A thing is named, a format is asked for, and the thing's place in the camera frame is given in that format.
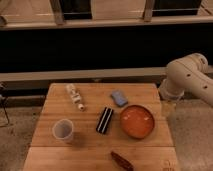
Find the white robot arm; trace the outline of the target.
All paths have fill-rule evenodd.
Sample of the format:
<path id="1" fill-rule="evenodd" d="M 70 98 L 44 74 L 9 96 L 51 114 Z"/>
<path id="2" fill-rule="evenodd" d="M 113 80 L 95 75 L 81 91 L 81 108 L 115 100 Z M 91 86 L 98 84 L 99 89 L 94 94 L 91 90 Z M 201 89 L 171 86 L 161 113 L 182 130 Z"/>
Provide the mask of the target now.
<path id="1" fill-rule="evenodd" d="M 213 108 L 213 78 L 205 74 L 208 68 L 208 60 L 200 53 L 175 59 L 166 65 L 165 78 L 158 88 L 164 117 L 171 115 L 177 104 L 189 97 L 200 99 Z"/>

